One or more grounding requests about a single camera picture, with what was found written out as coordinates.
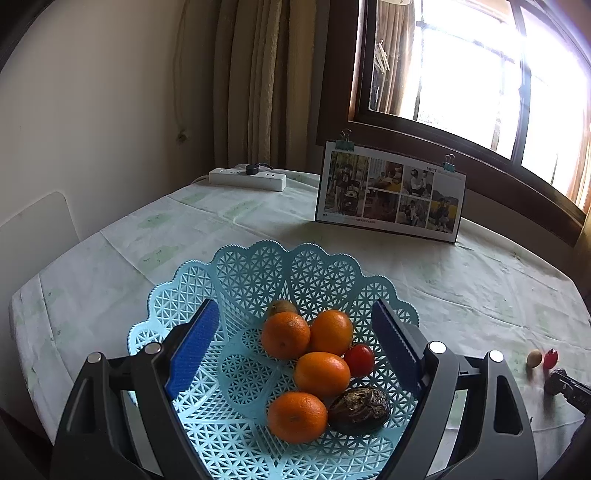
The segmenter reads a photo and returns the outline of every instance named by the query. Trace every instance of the blue gripper pad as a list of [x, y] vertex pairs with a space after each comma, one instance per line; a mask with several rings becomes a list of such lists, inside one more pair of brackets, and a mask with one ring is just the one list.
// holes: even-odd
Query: blue gripper pad
[[170, 360], [170, 376], [164, 386], [170, 398], [177, 398], [191, 386], [219, 326], [219, 319], [219, 307], [211, 299], [205, 300], [191, 319], [193, 324], [189, 332]]
[[425, 390], [421, 367], [423, 354], [385, 300], [374, 303], [371, 326], [400, 386], [420, 400]]

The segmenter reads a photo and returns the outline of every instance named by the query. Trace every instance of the dark wrinkled fruit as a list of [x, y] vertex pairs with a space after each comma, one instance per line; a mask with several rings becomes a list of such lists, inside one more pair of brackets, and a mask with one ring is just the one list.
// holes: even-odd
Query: dark wrinkled fruit
[[363, 436], [379, 430], [390, 411], [390, 400], [379, 388], [351, 388], [330, 406], [329, 425], [343, 435]]

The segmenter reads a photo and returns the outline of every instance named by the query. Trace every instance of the cherry tomato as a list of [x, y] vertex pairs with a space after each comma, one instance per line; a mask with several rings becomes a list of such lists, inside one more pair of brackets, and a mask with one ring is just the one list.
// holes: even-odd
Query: cherry tomato
[[551, 348], [544, 355], [544, 368], [550, 370], [558, 363], [558, 352]]
[[359, 343], [345, 352], [345, 362], [351, 370], [351, 377], [362, 378], [374, 370], [375, 357], [367, 345]]

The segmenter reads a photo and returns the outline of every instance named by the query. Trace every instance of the orange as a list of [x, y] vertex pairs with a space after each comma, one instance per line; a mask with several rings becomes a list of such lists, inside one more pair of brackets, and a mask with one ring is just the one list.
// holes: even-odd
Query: orange
[[269, 430], [288, 443], [307, 443], [326, 430], [328, 412], [314, 395], [303, 392], [284, 393], [269, 406]]
[[310, 351], [343, 355], [353, 341], [353, 324], [338, 310], [321, 312], [310, 327]]
[[297, 388], [320, 398], [335, 397], [349, 386], [351, 372], [341, 357], [325, 352], [311, 352], [295, 365]]
[[310, 327], [297, 313], [276, 313], [262, 327], [262, 347], [269, 356], [279, 360], [299, 358], [309, 341]]

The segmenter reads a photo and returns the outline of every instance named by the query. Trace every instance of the fruit basket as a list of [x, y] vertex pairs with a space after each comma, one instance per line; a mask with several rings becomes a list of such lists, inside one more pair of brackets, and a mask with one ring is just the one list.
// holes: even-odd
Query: fruit basket
[[[173, 401], [196, 452], [216, 478], [365, 480], [374, 477], [392, 454], [415, 407], [382, 352], [370, 324], [373, 303], [387, 300], [403, 322], [418, 325], [418, 314], [397, 297], [385, 277], [366, 277], [357, 261], [301, 244], [286, 251], [274, 241], [250, 248], [228, 245], [208, 264], [191, 260], [171, 282], [148, 297], [148, 319], [134, 325], [128, 350], [136, 354], [160, 342], [187, 322], [206, 298], [217, 301], [220, 325], [191, 384]], [[260, 344], [270, 302], [288, 299], [311, 321], [319, 312], [338, 309], [354, 325], [354, 342], [369, 345], [375, 369], [351, 386], [373, 385], [390, 397], [392, 413], [380, 431], [347, 437], [330, 429], [317, 440], [290, 445], [267, 427], [267, 408], [279, 395], [295, 390], [294, 362], [270, 358]]]

